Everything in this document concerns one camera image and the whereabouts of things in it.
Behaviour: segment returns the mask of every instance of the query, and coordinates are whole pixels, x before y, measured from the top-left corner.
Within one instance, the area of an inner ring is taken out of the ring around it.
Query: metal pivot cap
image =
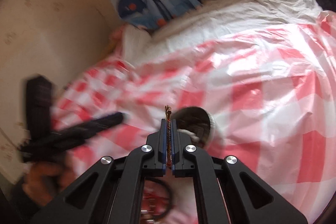
[[[152,151],[152,147],[151,147],[150,145],[148,145],[148,144],[145,144],[145,145],[143,145],[143,146],[141,147],[141,150],[142,150],[143,152],[149,152],[149,151]]]
[[[112,158],[109,156],[105,156],[102,157],[100,161],[102,164],[110,164],[112,162]]]
[[[228,164],[235,164],[237,162],[237,158],[235,156],[227,156],[226,162]]]
[[[196,151],[196,146],[194,146],[194,145],[187,145],[186,147],[185,147],[185,149],[188,151],[188,152],[195,152]]]

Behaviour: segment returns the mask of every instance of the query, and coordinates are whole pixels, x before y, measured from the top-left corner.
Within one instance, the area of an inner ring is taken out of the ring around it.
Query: hand
[[[59,192],[76,179],[69,157],[66,158],[65,166],[50,162],[34,163],[25,176],[22,188],[26,195],[41,207],[46,206],[53,199],[43,181],[44,176],[58,177]]]

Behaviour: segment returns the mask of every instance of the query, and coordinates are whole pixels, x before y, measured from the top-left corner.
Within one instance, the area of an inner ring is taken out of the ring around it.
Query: beige wall
[[[109,0],[0,0],[0,172],[9,181],[22,171],[11,145],[25,135],[22,79],[39,73],[65,86],[120,23]]]

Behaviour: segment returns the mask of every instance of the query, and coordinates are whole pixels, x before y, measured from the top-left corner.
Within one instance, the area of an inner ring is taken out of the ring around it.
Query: pink checkered bedsheet
[[[139,67],[110,56],[71,84],[53,109],[54,126],[128,114],[73,150],[80,175],[105,155],[143,145],[165,105],[203,107],[216,121],[208,152],[237,156],[313,223],[336,190],[335,55],[336,14],[322,12],[315,25],[248,30]],[[197,222],[191,182],[166,180],[184,194],[165,223]]]

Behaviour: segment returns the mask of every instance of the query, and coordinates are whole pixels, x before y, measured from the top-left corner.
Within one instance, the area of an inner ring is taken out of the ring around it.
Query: black cable
[[[146,177],[145,180],[149,180],[149,181],[155,182],[157,184],[160,184],[162,187],[164,187],[166,189],[166,191],[168,193],[168,206],[167,206],[166,210],[160,215],[152,216],[153,220],[158,220],[158,219],[164,218],[173,208],[173,191],[167,183],[165,183],[164,181],[162,181],[160,179]]]

